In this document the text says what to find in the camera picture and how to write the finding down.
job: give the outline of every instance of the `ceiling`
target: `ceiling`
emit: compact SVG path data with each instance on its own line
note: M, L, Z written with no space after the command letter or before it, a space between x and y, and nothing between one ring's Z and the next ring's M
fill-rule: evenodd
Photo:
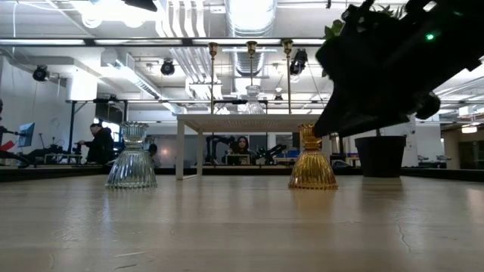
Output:
M405 1L377 1L382 5L400 6ZM170 20L172 24L172 2L170 1ZM307 38L322 37L324 26L331 25L333 20L338 19L346 8L345 1L334 1L331 9L325 8L325 3L320 1L303 0L279 0L275 13L273 36ZM184 2L181 5L183 14ZM90 5L87 1L3 1L0 2L0 37L52 37L52 38L131 38L131 37L159 37L155 22L147 17L147 21L138 28L127 27L121 20L103 21L99 27L89 29L82 22L82 13L79 6ZM225 19L224 1L203 1L203 26L209 37L228 36ZM180 25L184 28L184 16L181 16ZM283 99L287 99L286 59L282 48L266 48L274 52L266 53L264 69L260 80L262 94L269 100L274 99L276 87L282 88ZM112 70L101 65L101 53L103 48L21 48L15 50L15 57L71 57L89 67L99 80L98 93L115 94L119 98L140 99L144 98L139 88L120 75L110 73ZM306 48L309 56L307 67L299 77L299 81L291 83L293 100L319 100L328 99L332 92L333 84L328 78L322 78L322 69L314 58L317 48ZM165 98L169 99L193 99L186 92L187 76L175 61L175 74L162 76L161 64L166 58L174 58L170 48L140 48L124 47L116 48L118 56L124 58L127 54L135 60L133 67L136 73L143 76L150 85L155 87ZM219 50L215 60L215 71L222 84L222 95L233 97L236 94L234 83L234 71L232 57L229 52ZM440 86L437 91L451 91L465 85L467 82L484 76L484 68L481 66L473 72L463 71L454 78ZM484 100L484 89L481 84L475 84L460 91L454 91L451 95L443 95L443 100ZM296 109L318 108L322 104L293 105ZM137 110L166 110L161 104L135 105ZM278 105L274 108L287 108L287 105ZM442 113L448 113L461 107L457 104L444 105Z

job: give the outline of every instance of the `white table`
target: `white table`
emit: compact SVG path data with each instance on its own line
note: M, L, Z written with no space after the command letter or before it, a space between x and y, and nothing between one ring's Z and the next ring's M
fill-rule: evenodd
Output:
M177 156L176 179L182 180L202 175L204 132L298 132L301 124L315 123L316 114L181 114L177 116ZM197 141L197 174L184 177L183 161L185 159L185 126L198 133Z

